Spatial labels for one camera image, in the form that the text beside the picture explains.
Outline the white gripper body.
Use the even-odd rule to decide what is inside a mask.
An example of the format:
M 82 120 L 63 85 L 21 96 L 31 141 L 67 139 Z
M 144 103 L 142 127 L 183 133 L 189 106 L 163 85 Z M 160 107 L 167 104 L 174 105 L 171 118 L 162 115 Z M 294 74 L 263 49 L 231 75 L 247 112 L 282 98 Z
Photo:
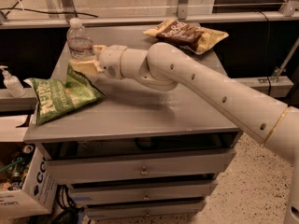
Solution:
M 99 55 L 99 63 L 104 74 L 109 78 L 124 79 L 121 73 L 121 56 L 127 50 L 123 45 L 112 45 Z

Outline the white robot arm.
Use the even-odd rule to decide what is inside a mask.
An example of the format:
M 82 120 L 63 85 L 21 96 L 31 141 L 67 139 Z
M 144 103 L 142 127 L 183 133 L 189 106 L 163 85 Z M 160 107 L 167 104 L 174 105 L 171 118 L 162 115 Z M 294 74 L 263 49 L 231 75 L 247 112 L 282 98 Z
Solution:
M 256 142 L 293 167 L 284 224 L 299 224 L 299 110 L 195 61 L 164 43 L 147 50 L 98 45 L 95 70 L 114 79 L 130 78 L 157 90 L 181 84 L 212 105 Z

